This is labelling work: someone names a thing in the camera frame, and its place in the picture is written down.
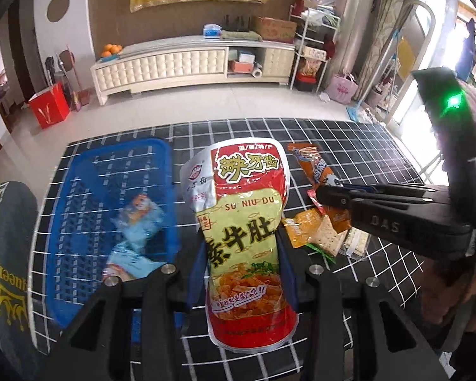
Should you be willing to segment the person right hand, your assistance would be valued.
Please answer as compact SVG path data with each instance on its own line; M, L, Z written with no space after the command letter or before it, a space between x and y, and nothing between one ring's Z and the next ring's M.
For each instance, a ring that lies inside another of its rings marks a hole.
M476 296L476 276L472 279L469 291L466 291L468 278L462 277L457 283L447 286L436 270L436 262L426 259L423 267L421 285L422 317L431 324L442 324L450 309L460 300L467 302ZM476 333L476 303L466 331Z

